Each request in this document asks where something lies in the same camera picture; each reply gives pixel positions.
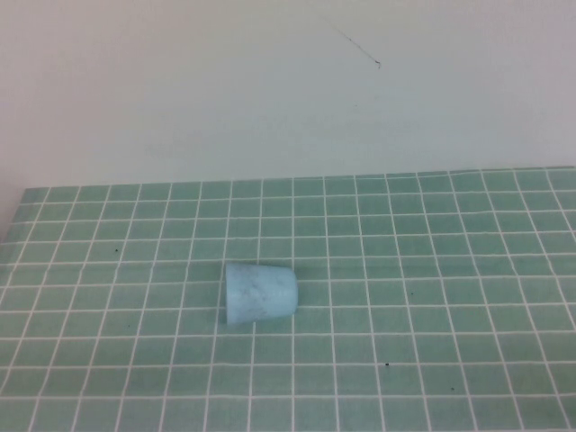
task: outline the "scratch mark on wall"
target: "scratch mark on wall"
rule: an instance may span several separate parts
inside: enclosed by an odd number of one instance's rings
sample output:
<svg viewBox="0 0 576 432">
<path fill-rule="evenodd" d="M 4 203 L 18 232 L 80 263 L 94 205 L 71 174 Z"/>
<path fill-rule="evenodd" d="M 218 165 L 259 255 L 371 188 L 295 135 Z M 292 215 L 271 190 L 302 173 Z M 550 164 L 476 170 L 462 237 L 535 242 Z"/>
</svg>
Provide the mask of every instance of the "scratch mark on wall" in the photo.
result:
<svg viewBox="0 0 576 432">
<path fill-rule="evenodd" d="M 338 34 L 340 34 L 341 36 L 343 36 L 344 38 L 348 39 L 350 41 L 350 43 L 352 43 L 355 47 L 357 47 L 360 51 L 362 51 L 362 53 L 367 56 L 369 59 L 371 59 L 374 63 L 376 63 L 376 65 L 378 65 L 378 68 L 380 69 L 382 67 L 382 63 L 380 61 L 378 61 L 376 58 L 374 58 L 374 56 L 372 54 L 370 54 L 368 51 L 366 51 L 362 45 L 360 45 L 358 42 L 356 42 L 355 40 L 353 40 L 350 36 L 348 36 L 347 34 L 345 34 L 343 31 L 341 31 L 332 21 L 330 21 L 326 16 L 324 16 L 322 13 L 320 13 L 320 11 L 314 6 L 312 5 L 310 2 L 306 2 L 308 4 L 308 6 L 310 7 L 310 9 L 312 11 L 314 11 L 314 13 L 327 25 L 329 25 L 332 30 L 334 30 L 335 32 L 337 32 Z"/>
</svg>

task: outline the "light blue rubber stopper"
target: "light blue rubber stopper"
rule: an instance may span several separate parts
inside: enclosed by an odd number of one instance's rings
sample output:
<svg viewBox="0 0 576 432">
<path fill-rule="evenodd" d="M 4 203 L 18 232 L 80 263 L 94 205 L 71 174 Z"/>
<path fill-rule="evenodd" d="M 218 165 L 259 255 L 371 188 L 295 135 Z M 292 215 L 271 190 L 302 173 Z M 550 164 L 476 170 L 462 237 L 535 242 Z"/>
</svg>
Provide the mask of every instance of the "light blue rubber stopper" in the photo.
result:
<svg viewBox="0 0 576 432">
<path fill-rule="evenodd" d="M 226 264 L 226 320 L 239 324 L 290 316 L 298 306 L 296 275 L 290 268 Z"/>
</svg>

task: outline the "green grid mat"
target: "green grid mat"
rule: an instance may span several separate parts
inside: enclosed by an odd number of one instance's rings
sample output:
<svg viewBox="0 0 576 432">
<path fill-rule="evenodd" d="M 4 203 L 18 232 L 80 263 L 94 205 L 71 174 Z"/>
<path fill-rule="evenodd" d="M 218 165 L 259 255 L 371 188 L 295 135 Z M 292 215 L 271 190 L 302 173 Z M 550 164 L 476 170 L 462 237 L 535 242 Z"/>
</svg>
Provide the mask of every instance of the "green grid mat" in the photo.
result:
<svg viewBox="0 0 576 432">
<path fill-rule="evenodd" d="M 576 170 L 29 189 L 0 430 L 576 428 Z M 293 318 L 229 328 L 224 260 Z"/>
</svg>

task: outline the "white wall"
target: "white wall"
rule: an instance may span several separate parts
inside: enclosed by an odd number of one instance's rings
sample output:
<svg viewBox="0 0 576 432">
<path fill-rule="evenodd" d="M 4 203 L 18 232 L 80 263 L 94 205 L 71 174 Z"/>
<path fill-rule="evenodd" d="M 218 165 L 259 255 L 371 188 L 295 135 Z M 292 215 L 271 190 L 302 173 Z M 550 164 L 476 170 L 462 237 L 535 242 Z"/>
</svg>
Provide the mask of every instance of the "white wall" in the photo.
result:
<svg viewBox="0 0 576 432">
<path fill-rule="evenodd" d="M 0 170 L 24 187 L 574 164 L 574 52 L 573 0 L 6 0 Z"/>
</svg>

